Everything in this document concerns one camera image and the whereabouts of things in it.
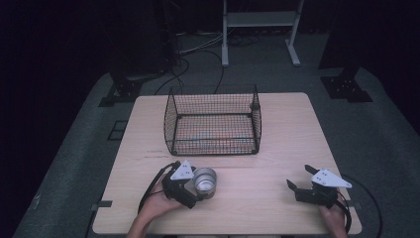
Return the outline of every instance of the silver cup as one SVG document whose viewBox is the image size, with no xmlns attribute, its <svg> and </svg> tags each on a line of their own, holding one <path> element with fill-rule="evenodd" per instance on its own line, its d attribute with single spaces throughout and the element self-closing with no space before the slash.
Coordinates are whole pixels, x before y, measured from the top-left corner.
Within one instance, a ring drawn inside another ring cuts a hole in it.
<svg viewBox="0 0 420 238">
<path fill-rule="evenodd" d="M 216 172 L 210 168 L 200 168 L 194 171 L 192 178 L 195 190 L 204 199 L 210 199 L 216 192 L 217 176 Z"/>
</svg>

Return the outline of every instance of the dark background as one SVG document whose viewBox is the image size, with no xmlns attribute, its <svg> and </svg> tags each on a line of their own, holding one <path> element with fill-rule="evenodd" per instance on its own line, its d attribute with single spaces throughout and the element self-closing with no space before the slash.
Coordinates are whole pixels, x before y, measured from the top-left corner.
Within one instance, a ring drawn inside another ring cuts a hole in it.
<svg viewBox="0 0 420 238">
<path fill-rule="evenodd" d="M 414 2 L 307 0 L 299 31 L 331 31 L 321 67 L 354 62 L 365 67 L 420 132 L 420 9 Z M 251 11 L 287 10 L 295 3 L 245 1 L 244 6 Z M 165 70 L 170 59 L 162 32 L 221 30 L 221 0 L 173 1 L 173 28 L 162 20 L 159 6 L 133 0 L 1 2 L 2 237 L 14 233 L 87 94 L 109 71 L 110 62 L 138 73 Z M 240 6 L 242 1 L 230 1 L 231 9 Z M 152 62 L 145 60 L 151 55 Z"/>
</svg>

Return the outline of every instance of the wire mesh basket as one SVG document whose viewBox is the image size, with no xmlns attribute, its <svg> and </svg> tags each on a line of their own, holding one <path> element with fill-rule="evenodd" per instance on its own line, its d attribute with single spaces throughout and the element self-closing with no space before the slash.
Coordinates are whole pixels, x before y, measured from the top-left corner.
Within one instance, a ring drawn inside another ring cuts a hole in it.
<svg viewBox="0 0 420 238">
<path fill-rule="evenodd" d="M 254 155 L 262 137 L 257 87 L 172 87 L 163 128 L 174 156 Z"/>
</svg>

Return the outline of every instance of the human hand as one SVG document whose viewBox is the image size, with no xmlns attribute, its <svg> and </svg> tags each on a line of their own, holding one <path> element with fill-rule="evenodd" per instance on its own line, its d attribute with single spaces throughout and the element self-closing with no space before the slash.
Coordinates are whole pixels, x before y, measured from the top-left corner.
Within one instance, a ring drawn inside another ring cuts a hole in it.
<svg viewBox="0 0 420 238">
<path fill-rule="evenodd" d="M 338 200 L 344 204 L 343 198 L 339 196 Z M 331 208 L 326 206 L 318 206 L 324 222 L 327 225 L 330 234 L 335 238 L 346 238 L 346 221 L 344 211 L 334 204 Z"/>
<path fill-rule="evenodd" d="M 165 175 L 160 178 L 152 189 L 150 196 L 146 199 L 142 209 L 130 227 L 127 237 L 146 237 L 148 227 L 153 220 L 182 206 L 178 201 L 167 199 L 164 195 L 163 185 L 161 184 L 161 180 L 164 176 Z"/>
<path fill-rule="evenodd" d="M 176 208 L 182 206 L 181 203 L 175 199 L 167 199 L 163 192 L 163 185 L 161 180 L 163 175 L 151 191 L 151 195 L 146 199 L 143 208 L 140 210 L 139 215 L 144 215 L 150 220 L 154 220 Z"/>
</svg>

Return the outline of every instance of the gray floor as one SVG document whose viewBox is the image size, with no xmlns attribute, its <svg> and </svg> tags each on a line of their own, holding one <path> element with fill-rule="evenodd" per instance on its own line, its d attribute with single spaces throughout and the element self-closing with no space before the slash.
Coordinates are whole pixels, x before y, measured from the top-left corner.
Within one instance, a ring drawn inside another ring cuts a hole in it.
<svg viewBox="0 0 420 238">
<path fill-rule="evenodd" d="M 308 94 L 341 173 L 366 186 L 376 198 L 383 217 L 381 237 L 416 237 L 420 234 L 420 138 L 384 92 L 377 78 L 361 69 L 356 77 L 373 102 L 349 103 L 330 99 L 320 76 L 339 69 L 318 70 L 328 35 L 298 35 L 296 51 L 302 66 L 291 64 L 285 36 L 261 37 L 245 48 L 230 48 L 230 66 L 222 83 L 255 83 L 259 92 Z M 181 37 L 183 49 L 208 41 Z M 220 48 L 208 51 L 220 54 Z M 180 78 L 186 85 L 216 84 L 219 60 L 208 53 L 186 56 L 189 69 Z M 185 62 L 174 68 L 181 72 Z M 144 84 L 142 95 L 152 95 L 167 74 Z M 98 107 L 112 84 L 109 74 L 86 98 L 39 189 L 38 206 L 31 206 L 15 237 L 123 237 L 94 234 L 89 226 L 91 206 L 100 199 L 120 145 L 108 136 L 117 120 L 128 120 L 133 103 Z M 158 94 L 167 94 L 169 83 Z M 375 237 L 378 215 L 368 194 L 357 184 L 350 190 L 364 230 L 355 237 Z"/>
</svg>

